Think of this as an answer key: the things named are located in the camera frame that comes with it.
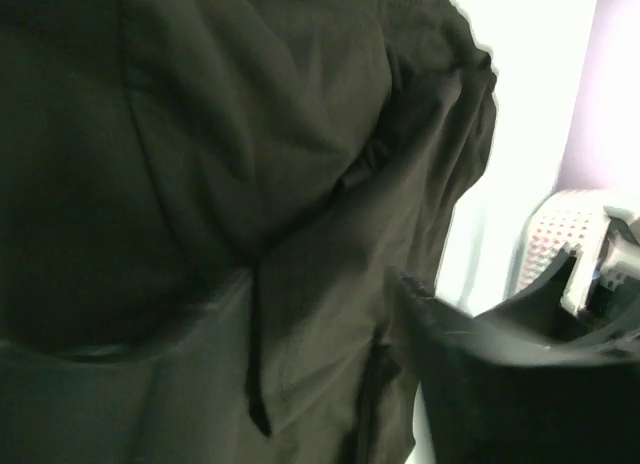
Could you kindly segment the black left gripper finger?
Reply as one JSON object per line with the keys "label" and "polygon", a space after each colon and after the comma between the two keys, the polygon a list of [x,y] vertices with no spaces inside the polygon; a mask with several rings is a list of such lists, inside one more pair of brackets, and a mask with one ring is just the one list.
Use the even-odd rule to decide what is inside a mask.
{"label": "black left gripper finger", "polygon": [[390,275],[437,462],[638,461],[639,283],[598,288],[578,318],[560,305],[575,262],[478,316]]}

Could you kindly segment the black t-shirt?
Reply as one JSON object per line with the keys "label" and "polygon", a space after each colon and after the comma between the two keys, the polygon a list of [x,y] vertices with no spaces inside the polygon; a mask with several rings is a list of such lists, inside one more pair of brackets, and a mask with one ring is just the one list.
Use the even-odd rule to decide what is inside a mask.
{"label": "black t-shirt", "polygon": [[450,0],[1,0],[2,461],[404,462],[495,81]]}

